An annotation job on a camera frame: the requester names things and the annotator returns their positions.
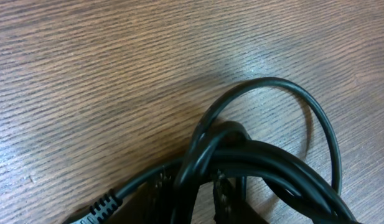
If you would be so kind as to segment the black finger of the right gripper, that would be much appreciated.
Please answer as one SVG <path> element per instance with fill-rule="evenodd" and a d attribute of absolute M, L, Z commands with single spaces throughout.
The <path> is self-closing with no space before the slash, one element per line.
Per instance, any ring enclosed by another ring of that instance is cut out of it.
<path fill-rule="evenodd" d="M 235 186 L 218 170 L 212 176 L 215 223 L 268 224 L 246 201 L 246 177 L 236 177 Z"/>

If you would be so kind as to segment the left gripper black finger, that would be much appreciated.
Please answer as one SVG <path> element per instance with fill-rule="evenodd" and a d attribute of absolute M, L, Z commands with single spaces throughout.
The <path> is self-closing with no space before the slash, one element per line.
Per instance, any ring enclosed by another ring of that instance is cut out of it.
<path fill-rule="evenodd" d="M 148 182 L 144 223 L 170 224 L 174 206 L 174 174 L 158 174 Z"/>

